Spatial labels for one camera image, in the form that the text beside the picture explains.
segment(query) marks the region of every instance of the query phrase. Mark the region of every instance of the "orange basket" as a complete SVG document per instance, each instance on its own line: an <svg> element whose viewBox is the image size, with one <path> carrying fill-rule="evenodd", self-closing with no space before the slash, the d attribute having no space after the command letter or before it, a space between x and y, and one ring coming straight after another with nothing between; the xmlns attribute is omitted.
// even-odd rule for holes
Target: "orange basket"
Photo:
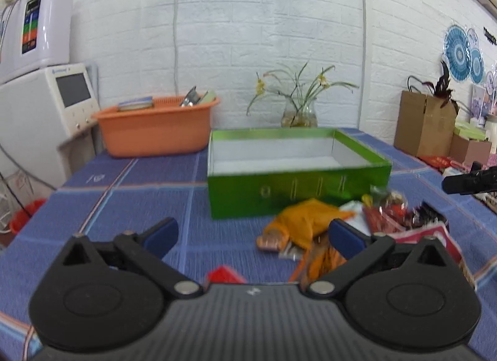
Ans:
<svg viewBox="0 0 497 361"><path fill-rule="evenodd" d="M110 155L117 158L197 152L209 143L211 108L219 103L180 107L185 97L159 97L153 107L118 111L117 106L93 115Z"/></svg>

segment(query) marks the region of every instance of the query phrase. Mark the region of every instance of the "metal screw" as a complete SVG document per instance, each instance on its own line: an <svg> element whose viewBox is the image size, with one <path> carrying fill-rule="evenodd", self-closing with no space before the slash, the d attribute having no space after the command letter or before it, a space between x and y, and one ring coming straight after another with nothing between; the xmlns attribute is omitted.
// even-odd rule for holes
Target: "metal screw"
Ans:
<svg viewBox="0 0 497 361"><path fill-rule="evenodd" d="M200 286L194 281L180 281L175 284L176 292L183 295L191 295L196 293Z"/></svg>
<svg viewBox="0 0 497 361"><path fill-rule="evenodd" d="M316 294L326 295L335 291L335 285L328 281L315 281L309 287Z"/></svg>

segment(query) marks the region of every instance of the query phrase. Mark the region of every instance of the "display screen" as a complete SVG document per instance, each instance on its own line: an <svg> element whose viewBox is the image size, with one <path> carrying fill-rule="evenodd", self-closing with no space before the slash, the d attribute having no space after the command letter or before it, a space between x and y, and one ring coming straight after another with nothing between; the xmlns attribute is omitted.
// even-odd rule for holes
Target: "display screen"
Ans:
<svg viewBox="0 0 497 361"><path fill-rule="evenodd" d="M66 107L91 97L83 74L60 76L55 78L55 80L57 81L64 106Z"/></svg>

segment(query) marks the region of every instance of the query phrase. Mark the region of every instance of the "white brick wall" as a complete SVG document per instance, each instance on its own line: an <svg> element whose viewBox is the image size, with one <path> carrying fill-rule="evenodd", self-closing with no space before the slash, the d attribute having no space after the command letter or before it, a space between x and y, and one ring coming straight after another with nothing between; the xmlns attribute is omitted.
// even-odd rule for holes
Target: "white brick wall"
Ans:
<svg viewBox="0 0 497 361"><path fill-rule="evenodd" d="M414 74L436 82L446 29L474 27L486 71L497 60L497 47L483 28L497 34L497 22L475 0L373 0L373 51L368 121L365 131L392 143L400 91ZM471 80L451 81L456 99L470 103Z"/></svg>
<svg viewBox="0 0 497 361"><path fill-rule="evenodd" d="M277 125L284 102L271 100L244 115L255 73L283 63L309 63L309 75L336 65L332 79L360 85L362 0L179 0L178 80L185 92L215 89L218 127ZM437 80L445 30L474 26L486 68L497 59L483 27L496 21L474 0L371 0L372 54L367 129L392 142L400 92L410 74ZM171 95L173 0L75 0L71 60L100 67L103 106L131 96ZM470 82L453 82L469 102ZM361 92L330 90L317 104L320 125L357 126Z"/></svg>
<svg viewBox="0 0 497 361"><path fill-rule="evenodd" d="M336 64L333 78L361 81L362 0L179 1L179 87L218 92L216 126L279 124L281 100L245 116L255 73L279 62L310 59L309 75ZM172 18L173 0L74 1L71 61L97 62L102 106L174 93ZM317 105L320 124L356 126L359 101L359 91L331 90Z"/></svg>

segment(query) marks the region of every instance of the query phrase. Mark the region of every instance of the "yellow bag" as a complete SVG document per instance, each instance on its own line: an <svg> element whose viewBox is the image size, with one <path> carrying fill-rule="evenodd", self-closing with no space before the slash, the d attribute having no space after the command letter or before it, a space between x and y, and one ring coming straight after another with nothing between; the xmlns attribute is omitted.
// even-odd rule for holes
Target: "yellow bag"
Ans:
<svg viewBox="0 0 497 361"><path fill-rule="evenodd" d="M311 198L285 208L265 227L262 236L257 239L257 245L260 249L281 251L292 241L297 246L310 250L314 237L325 232L332 220L347 219L354 215L353 211L341 211Z"/></svg>

